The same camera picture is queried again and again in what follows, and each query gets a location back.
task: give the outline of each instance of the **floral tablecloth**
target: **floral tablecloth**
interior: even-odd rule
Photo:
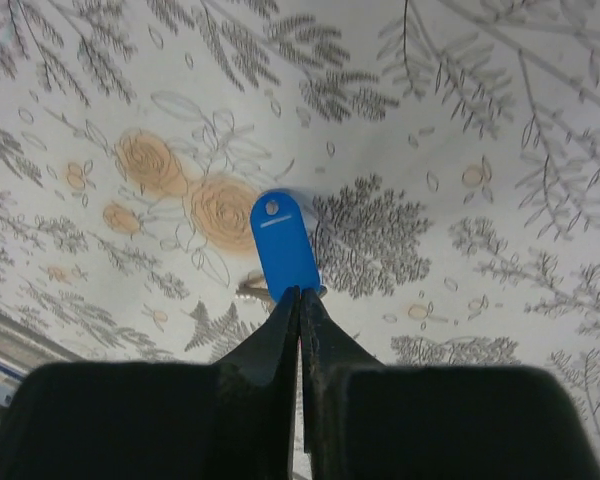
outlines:
[[[0,312],[218,358],[272,187],[363,347],[545,367],[600,460],[600,0],[0,0]]]

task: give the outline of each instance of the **blue tag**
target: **blue tag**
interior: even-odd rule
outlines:
[[[320,275],[300,207],[279,190],[265,192],[251,210],[251,230],[274,302],[289,287],[320,290]]]

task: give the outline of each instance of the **patterned fabric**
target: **patterned fabric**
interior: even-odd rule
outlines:
[[[218,358],[277,186],[362,346],[548,368],[600,460],[600,0],[0,0],[0,312]]]

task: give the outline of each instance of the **blue strip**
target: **blue strip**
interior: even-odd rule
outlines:
[[[21,375],[17,372],[14,372],[9,367],[6,367],[6,366],[2,365],[1,363],[0,363],[0,372],[4,373],[5,375],[8,375],[11,378],[18,380],[19,382],[21,382],[22,379],[24,378],[23,375]]]

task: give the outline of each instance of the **blue bottle opener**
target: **blue bottle opener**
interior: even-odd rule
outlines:
[[[289,287],[320,290],[320,274],[309,244],[302,212],[290,195],[270,190],[251,209],[251,230],[274,302]]]

